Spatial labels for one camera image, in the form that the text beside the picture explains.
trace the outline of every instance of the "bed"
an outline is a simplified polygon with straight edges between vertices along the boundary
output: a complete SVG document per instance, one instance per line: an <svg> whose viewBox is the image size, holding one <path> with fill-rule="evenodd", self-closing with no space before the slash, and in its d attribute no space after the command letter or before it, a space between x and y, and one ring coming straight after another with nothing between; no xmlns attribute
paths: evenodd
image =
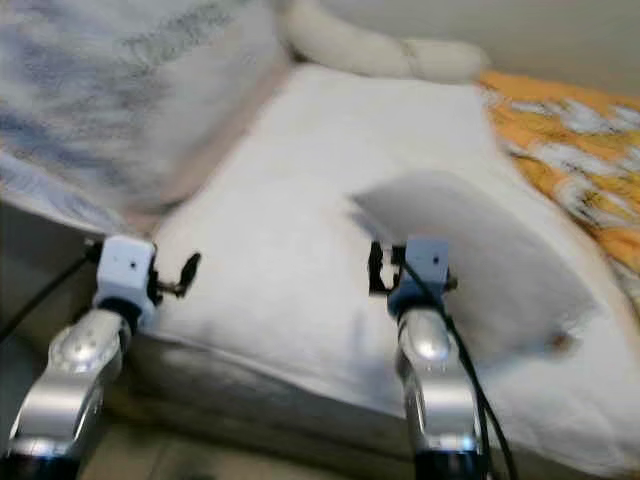
<svg viewBox="0 0 640 480"><path fill-rule="evenodd" d="M395 325L367 294L370 237L349 196L447 171L516 209L598 300L566 352L483 368L524 478L640 469L637 323L596 244L521 176L477 86L296 67L202 189L155 234L186 299L133 350L114 408L361 478L410 478Z"/></svg>

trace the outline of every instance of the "orange patterned fabric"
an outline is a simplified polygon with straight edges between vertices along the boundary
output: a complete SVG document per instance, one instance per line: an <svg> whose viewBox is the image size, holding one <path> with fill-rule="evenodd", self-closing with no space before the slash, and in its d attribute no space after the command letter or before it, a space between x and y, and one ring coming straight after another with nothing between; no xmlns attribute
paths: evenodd
<svg viewBox="0 0 640 480"><path fill-rule="evenodd" d="M498 72L479 83L518 169L600 244L640 312L640 98Z"/></svg>

